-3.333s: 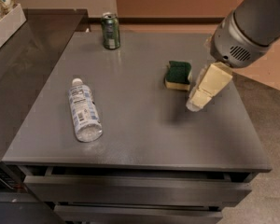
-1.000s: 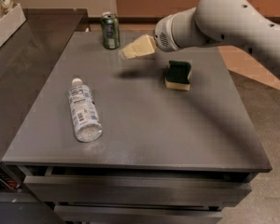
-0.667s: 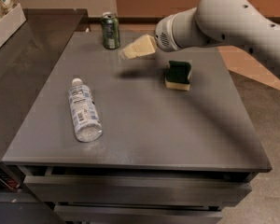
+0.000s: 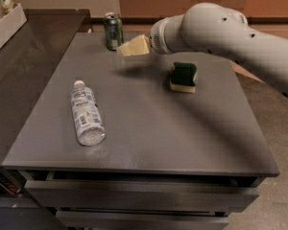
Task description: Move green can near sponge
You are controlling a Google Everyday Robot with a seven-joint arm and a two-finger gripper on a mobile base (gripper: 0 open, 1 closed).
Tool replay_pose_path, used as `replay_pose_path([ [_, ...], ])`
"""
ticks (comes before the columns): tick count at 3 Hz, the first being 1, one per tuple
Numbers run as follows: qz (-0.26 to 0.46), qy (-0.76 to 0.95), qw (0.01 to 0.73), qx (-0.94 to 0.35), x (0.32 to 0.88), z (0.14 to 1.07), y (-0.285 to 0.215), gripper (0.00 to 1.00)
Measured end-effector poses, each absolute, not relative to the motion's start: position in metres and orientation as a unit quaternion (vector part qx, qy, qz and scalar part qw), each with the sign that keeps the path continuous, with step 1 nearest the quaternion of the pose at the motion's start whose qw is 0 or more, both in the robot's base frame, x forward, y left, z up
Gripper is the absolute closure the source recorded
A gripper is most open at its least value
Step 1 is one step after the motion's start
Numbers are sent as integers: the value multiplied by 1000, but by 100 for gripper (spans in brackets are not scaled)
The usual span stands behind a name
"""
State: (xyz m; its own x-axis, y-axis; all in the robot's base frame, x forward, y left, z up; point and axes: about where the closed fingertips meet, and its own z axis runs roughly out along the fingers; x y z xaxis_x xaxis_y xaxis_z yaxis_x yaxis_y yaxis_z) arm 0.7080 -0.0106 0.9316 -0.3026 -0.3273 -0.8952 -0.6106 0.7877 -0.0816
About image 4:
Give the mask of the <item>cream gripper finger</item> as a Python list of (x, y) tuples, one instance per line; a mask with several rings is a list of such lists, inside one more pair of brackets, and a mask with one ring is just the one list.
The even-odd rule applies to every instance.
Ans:
[(121, 46), (119, 46), (117, 48), (117, 53), (122, 58), (150, 54), (150, 40), (144, 34), (138, 35), (132, 40), (125, 42)]

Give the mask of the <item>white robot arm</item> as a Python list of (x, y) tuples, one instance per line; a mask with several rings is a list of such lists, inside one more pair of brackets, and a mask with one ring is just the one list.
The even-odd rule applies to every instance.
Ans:
[(288, 39), (251, 28), (244, 14), (213, 3), (157, 21), (117, 48), (125, 57), (201, 52), (236, 62), (288, 99)]

